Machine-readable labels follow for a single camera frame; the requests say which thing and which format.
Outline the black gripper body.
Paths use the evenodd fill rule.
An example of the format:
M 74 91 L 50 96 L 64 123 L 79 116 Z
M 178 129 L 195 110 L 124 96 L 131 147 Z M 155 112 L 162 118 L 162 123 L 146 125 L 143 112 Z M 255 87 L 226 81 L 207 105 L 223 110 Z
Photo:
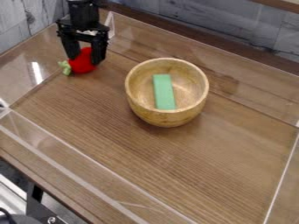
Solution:
M 56 21 L 58 36 L 63 39 L 87 35 L 108 39 L 110 28 L 99 22 L 102 0 L 67 0 L 70 15 Z

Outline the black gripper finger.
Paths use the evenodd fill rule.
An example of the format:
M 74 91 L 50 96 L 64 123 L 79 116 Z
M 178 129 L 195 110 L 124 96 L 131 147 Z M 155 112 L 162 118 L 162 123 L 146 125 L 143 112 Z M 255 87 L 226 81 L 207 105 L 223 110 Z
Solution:
M 104 59 L 107 55 L 107 47 L 108 41 L 102 38 L 96 39 L 91 43 L 91 63 L 98 65 Z
M 80 42 L 70 36 L 63 36 L 62 44 L 70 59 L 75 59 L 80 54 Z

